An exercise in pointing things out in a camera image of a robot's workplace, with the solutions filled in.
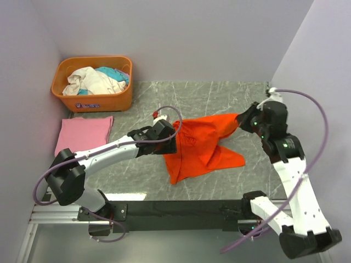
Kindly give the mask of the orange t shirt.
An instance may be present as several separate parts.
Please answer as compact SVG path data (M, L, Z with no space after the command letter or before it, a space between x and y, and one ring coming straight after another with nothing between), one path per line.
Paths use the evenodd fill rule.
M242 155L219 145L239 127L237 113L175 121L177 152L164 155L170 183L195 178L214 170L243 167Z

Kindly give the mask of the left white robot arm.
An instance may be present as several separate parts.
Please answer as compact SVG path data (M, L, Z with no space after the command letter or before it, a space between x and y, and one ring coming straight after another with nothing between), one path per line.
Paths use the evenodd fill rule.
M46 177L61 206L78 204L97 220L111 218L113 208L105 194L86 180L115 163L146 155L176 153L175 128L165 119L132 130L120 139L86 151L64 149L56 156Z

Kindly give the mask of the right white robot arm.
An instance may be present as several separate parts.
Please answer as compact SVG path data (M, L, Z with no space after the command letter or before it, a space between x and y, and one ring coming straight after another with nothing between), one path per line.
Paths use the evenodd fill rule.
M262 191L245 193L241 214L262 220L278 236L289 259L325 252L342 241L318 204L299 139L287 132L287 107L278 101L254 102L237 116L239 127L258 135L282 182L287 201L277 207Z

